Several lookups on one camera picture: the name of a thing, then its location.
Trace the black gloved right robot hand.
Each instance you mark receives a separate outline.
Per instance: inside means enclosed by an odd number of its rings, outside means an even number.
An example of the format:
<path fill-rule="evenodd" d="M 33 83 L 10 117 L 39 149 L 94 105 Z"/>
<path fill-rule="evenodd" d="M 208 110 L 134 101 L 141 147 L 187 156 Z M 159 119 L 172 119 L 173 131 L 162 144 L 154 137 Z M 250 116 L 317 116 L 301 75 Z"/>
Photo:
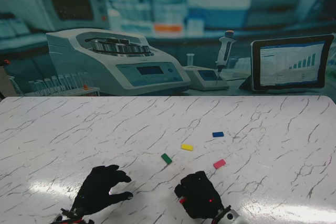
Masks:
<path fill-rule="evenodd" d="M 219 193 L 202 170 L 181 179 L 174 192 L 192 219 L 214 219 L 224 209 Z"/>

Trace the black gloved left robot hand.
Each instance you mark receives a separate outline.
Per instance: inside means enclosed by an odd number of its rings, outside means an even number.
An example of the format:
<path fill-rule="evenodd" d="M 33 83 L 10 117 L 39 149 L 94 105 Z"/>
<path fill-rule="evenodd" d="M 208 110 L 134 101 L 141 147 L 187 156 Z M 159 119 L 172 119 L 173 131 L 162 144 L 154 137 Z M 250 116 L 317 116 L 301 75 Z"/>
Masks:
<path fill-rule="evenodd" d="M 79 216 L 92 215 L 119 202 L 133 198 L 133 193 L 125 191 L 109 194 L 118 183 L 129 183 L 132 179 L 118 165 L 97 166 L 82 183 L 75 200 L 73 210 Z"/>

